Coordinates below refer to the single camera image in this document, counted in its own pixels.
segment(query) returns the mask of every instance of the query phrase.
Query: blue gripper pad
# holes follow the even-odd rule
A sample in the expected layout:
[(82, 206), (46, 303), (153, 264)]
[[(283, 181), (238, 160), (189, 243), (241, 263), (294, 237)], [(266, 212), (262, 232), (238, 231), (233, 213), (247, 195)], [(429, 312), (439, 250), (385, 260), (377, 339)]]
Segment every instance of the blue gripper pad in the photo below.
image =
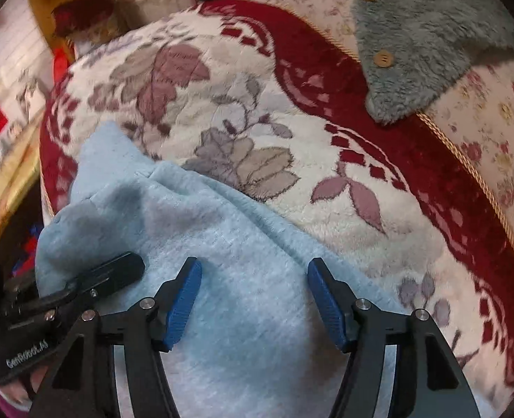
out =
[(182, 339), (189, 314), (199, 292), (203, 268), (200, 261), (195, 261), (187, 273), (185, 281), (175, 297), (174, 303), (166, 317), (166, 336), (163, 343), (168, 350)]
[(344, 314), (338, 306), (333, 293), (330, 291), (325, 280), (326, 275), (330, 277), (331, 281), (334, 281), (322, 259), (315, 258), (309, 262), (307, 268), (309, 289), (311, 289), (315, 304), (319, 309), (319, 314), (327, 328), (330, 339), (336, 347), (344, 350), (344, 347), (348, 344)]

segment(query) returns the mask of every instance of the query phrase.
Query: gray fur garment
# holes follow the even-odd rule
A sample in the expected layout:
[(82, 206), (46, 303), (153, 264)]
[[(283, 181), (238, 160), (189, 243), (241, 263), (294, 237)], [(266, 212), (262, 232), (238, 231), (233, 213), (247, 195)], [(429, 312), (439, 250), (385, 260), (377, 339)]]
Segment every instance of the gray fur garment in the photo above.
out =
[[(514, 20), (499, 0), (354, 0), (367, 110), (389, 124), (425, 108), (487, 50), (514, 52)], [(374, 62), (380, 50), (390, 67)]]

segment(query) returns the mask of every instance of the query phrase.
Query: blue fleece fabric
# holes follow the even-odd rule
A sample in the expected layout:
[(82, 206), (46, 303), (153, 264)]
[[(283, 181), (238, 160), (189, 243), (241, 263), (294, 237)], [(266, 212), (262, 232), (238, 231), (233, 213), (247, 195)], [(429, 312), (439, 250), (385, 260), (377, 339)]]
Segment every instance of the blue fleece fabric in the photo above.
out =
[[(381, 309), (404, 312), (352, 264), (266, 206), (227, 185), (143, 156), (113, 123), (85, 142), (71, 204), (41, 233), (42, 295), (124, 251), (141, 255), (144, 277), (99, 303), (127, 309), (175, 278), (188, 256), (203, 265), (183, 339), (163, 354), (182, 418), (326, 417), (347, 357), (329, 340), (306, 283), (322, 257), (336, 279)], [(376, 416), (386, 416), (394, 350)], [(122, 416), (131, 416), (125, 370), (116, 363)]]

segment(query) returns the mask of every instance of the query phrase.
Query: silver bolt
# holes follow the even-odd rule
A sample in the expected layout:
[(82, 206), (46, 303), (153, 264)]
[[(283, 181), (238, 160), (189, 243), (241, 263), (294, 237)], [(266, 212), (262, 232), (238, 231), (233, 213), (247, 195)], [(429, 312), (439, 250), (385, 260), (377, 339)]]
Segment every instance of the silver bolt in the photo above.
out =
[(148, 297), (146, 299), (143, 299), (139, 302), (139, 306), (142, 308), (142, 309), (150, 309), (154, 306), (156, 302), (154, 301), (154, 299), (152, 297)]
[(367, 299), (357, 299), (355, 301), (355, 305), (364, 311), (367, 311), (369, 308), (371, 308), (371, 302)]
[(416, 309), (415, 315), (419, 320), (428, 320), (429, 319), (429, 313), (422, 308)]
[(87, 309), (85, 312), (83, 312), (80, 318), (85, 322), (88, 322), (89, 320), (93, 320), (95, 316), (96, 311), (94, 311), (93, 309)]
[(55, 310), (51, 309), (50, 311), (46, 312), (46, 314), (44, 314), (44, 319), (48, 322), (53, 321), (55, 319)]

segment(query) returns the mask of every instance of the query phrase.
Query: purple fabric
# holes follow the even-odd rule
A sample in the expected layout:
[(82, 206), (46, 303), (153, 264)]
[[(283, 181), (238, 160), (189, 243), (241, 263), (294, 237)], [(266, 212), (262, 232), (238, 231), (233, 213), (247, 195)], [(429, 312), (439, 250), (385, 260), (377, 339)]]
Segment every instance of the purple fabric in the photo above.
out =
[(26, 418), (28, 416), (27, 412), (17, 410), (9, 404), (5, 399), (3, 399), (2, 395), (0, 395), (0, 409), (5, 413), (7, 418)]

